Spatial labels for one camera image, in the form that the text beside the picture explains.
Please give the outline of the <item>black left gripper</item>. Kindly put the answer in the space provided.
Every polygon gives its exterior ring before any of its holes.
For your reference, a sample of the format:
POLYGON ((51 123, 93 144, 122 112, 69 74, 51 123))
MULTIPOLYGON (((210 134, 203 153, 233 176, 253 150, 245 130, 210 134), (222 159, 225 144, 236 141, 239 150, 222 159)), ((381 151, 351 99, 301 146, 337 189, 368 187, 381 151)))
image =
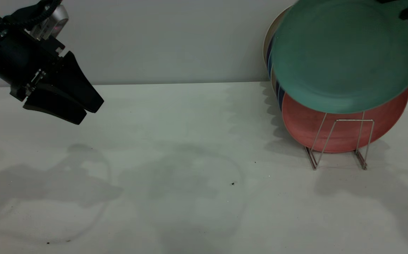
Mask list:
MULTIPOLYGON (((23 101, 38 74, 47 73, 64 49, 53 36, 37 40, 23 30, 0 30, 0 78, 10 85, 10 95, 23 101)), ((23 108, 79 125, 86 110, 96 113, 103 103, 69 51, 56 66, 54 86, 36 86, 23 108)))

